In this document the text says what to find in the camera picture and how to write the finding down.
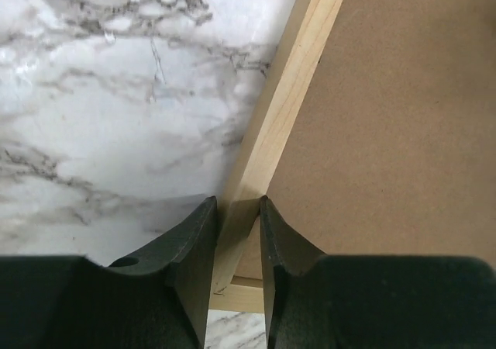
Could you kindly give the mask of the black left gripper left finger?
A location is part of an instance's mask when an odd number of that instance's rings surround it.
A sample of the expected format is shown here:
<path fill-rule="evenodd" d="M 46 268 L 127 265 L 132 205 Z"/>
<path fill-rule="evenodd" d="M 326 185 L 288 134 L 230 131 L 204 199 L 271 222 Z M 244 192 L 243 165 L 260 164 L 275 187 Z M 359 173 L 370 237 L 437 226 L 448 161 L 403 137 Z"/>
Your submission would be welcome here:
<path fill-rule="evenodd" d="M 201 348 L 217 201 L 107 267 L 86 257 L 1 259 L 3 348 Z"/>

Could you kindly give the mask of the brown frame backing board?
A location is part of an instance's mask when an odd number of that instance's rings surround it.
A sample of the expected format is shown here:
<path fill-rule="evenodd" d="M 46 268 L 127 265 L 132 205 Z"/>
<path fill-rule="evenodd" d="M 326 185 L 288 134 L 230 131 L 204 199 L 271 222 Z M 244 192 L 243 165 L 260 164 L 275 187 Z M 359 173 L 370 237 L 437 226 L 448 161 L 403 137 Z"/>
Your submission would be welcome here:
<path fill-rule="evenodd" d="M 495 0 L 343 0 L 268 189 L 329 254 L 495 262 Z"/>

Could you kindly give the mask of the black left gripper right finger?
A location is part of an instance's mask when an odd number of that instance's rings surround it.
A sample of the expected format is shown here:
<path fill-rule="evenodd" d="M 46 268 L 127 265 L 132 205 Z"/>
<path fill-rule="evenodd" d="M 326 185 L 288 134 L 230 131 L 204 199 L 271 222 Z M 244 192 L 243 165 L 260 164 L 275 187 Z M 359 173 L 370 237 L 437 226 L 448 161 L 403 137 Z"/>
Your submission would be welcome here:
<path fill-rule="evenodd" d="M 270 348 L 493 348 L 495 271 L 474 257 L 326 254 L 260 200 Z"/>

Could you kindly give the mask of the light wooden picture frame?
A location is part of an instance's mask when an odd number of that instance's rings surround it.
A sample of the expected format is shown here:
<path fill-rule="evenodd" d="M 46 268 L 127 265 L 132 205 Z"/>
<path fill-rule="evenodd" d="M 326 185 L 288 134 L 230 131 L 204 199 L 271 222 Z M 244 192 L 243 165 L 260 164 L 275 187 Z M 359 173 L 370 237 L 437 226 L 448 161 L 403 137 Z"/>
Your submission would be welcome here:
<path fill-rule="evenodd" d="M 219 200 L 210 309 L 262 313 L 263 283 L 235 275 L 343 0 L 295 0 Z"/>

